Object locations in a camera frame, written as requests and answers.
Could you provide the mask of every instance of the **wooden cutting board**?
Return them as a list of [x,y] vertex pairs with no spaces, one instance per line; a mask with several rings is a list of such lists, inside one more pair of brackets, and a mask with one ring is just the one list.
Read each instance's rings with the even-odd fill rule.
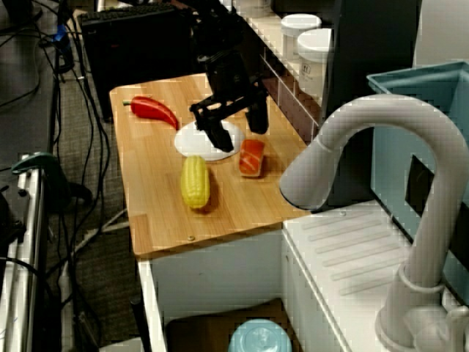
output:
[[175,129],[162,121],[136,117],[122,101],[150,96],[168,106],[182,127],[194,120],[189,106],[211,94],[205,74],[118,87],[110,93],[133,251],[138,258],[256,235],[309,214],[291,206],[279,190],[280,176],[306,146],[270,97],[270,127],[265,135],[249,131],[245,111],[226,119],[246,138],[265,143],[261,176],[240,176],[239,153],[208,162],[211,195],[207,206],[192,210],[183,202],[180,175],[185,157],[174,147]]

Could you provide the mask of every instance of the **white jar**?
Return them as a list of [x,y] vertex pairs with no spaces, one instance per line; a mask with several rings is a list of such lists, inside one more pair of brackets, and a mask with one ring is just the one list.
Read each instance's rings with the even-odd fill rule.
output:
[[325,71],[330,51],[330,29],[315,29],[298,37],[300,55],[300,89],[320,98],[324,87]]
[[322,21],[315,15],[296,13],[281,20],[282,56],[284,59],[298,59],[297,38],[312,29],[321,28]]
[[244,18],[261,18],[270,13],[270,0],[236,0],[237,14]]

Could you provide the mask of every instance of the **red pepper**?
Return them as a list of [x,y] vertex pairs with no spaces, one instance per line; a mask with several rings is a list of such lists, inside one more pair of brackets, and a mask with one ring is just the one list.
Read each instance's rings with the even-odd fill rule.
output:
[[123,103],[130,105],[132,112],[138,117],[162,120],[172,125],[176,130],[178,129],[179,123],[173,112],[159,101],[147,97],[134,97],[132,101],[124,100]]

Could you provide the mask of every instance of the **faucet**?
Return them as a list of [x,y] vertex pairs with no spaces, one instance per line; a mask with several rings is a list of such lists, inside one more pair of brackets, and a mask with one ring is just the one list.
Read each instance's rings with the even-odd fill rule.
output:
[[280,179],[293,205],[315,210],[326,201],[341,152],[355,133],[378,125],[404,128],[433,153],[435,178],[410,255],[400,267],[375,330],[391,352],[463,352],[469,309],[440,304],[443,266],[469,180],[469,149],[456,125],[434,106],[403,95],[370,95],[337,109]]

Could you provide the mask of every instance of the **corn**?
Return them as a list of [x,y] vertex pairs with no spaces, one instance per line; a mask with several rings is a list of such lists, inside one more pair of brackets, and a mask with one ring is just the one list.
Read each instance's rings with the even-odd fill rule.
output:
[[205,160],[189,156],[182,165],[181,193],[185,204],[197,209],[207,204],[210,197],[210,180]]

